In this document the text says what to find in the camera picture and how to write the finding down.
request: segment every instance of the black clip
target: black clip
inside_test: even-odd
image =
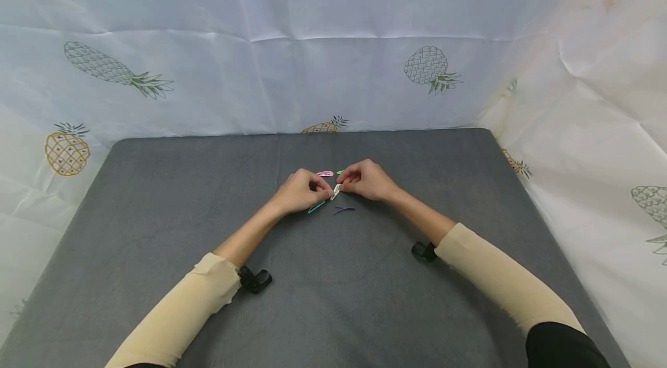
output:
[[[418,258],[423,259],[426,263],[432,263],[435,261],[435,258],[438,258],[438,255],[435,254],[435,245],[429,242],[428,245],[424,246],[421,242],[412,246],[412,253]]]
[[[241,277],[241,287],[253,294],[261,292],[273,281],[268,271],[262,270],[255,275],[248,267],[239,268],[239,277]]]

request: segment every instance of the pineapple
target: pineapple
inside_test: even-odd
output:
[[[508,153],[508,150],[506,149],[503,149],[502,152],[505,154],[505,158],[510,163],[512,170],[514,170],[516,174],[522,174],[526,176],[527,179],[530,179],[533,176],[526,163],[523,161],[516,161],[514,158],[512,158],[512,156],[510,156],[510,153]]]
[[[462,83],[457,80],[461,75],[447,73],[447,58],[439,48],[426,46],[410,56],[405,63],[403,71],[408,78],[417,84],[430,83],[430,95],[444,95],[449,89],[455,89],[456,84]]]
[[[154,100],[158,96],[166,98],[165,92],[174,90],[167,86],[174,83],[173,80],[160,80],[161,75],[149,76],[148,71],[134,74],[122,62],[78,42],[65,43],[65,56],[84,73],[106,82],[135,87],[144,97],[152,97]]]
[[[88,144],[83,140],[88,130],[84,128],[83,123],[71,126],[69,123],[61,122],[56,128],[57,132],[46,137],[44,145],[46,159],[53,171],[60,175],[79,174],[90,157]]]
[[[306,128],[301,133],[331,133],[338,132],[338,128],[346,127],[347,120],[340,116],[334,116],[330,122],[322,122]]]
[[[638,186],[631,190],[631,196],[637,202],[637,205],[641,209],[644,209],[655,222],[658,222],[663,228],[667,229],[667,187]],[[662,244],[653,253],[667,255],[667,235],[653,238],[646,242]],[[667,266],[667,259],[662,264],[663,266]]]

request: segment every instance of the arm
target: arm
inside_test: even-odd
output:
[[[435,253],[503,308],[524,334],[545,321],[583,328],[570,307],[514,259],[461,223],[456,223],[410,196],[369,159],[347,167],[338,177],[343,192],[385,201],[419,228]]]
[[[315,184],[316,191],[310,189]],[[130,333],[106,368],[149,363],[175,367],[206,320],[232,302],[240,287],[238,267],[286,214],[333,196],[320,176],[299,170],[248,222],[186,274]]]

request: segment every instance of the gray table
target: gray table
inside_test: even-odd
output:
[[[114,145],[0,366],[102,367],[184,273],[304,167],[371,157],[402,187],[560,294],[628,367],[491,133],[469,130],[132,139]],[[334,205],[355,207],[333,215]],[[179,367],[522,367],[507,316],[381,203],[351,194],[282,220],[249,262],[273,284],[211,317]]]

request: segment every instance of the white curtain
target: white curtain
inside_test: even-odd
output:
[[[563,0],[480,115],[633,367],[666,367],[667,0]]]
[[[0,0],[0,341],[118,140],[479,125],[667,365],[664,1]]]

